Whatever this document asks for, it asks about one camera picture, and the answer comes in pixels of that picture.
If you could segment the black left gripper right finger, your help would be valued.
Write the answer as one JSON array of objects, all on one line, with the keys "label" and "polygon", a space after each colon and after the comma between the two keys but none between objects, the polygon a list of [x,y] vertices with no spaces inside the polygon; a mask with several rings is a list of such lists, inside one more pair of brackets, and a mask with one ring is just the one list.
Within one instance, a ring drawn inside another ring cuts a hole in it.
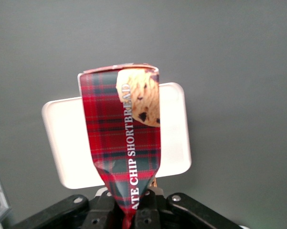
[{"label": "black left gripper right finger", "polygon": [[166,199],[159,187],[149,187],[133,219],[134,229],[164,229]]}]

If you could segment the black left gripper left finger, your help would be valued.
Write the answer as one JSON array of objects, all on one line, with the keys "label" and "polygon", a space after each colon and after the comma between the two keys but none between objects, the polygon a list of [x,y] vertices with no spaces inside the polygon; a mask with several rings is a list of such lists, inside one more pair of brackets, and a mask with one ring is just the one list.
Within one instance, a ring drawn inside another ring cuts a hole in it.
[{"label": "black left gripper left finger", "polygon": [[89,201],[83,229],[121,229],[124,213],[107,188],[99,189]]}]

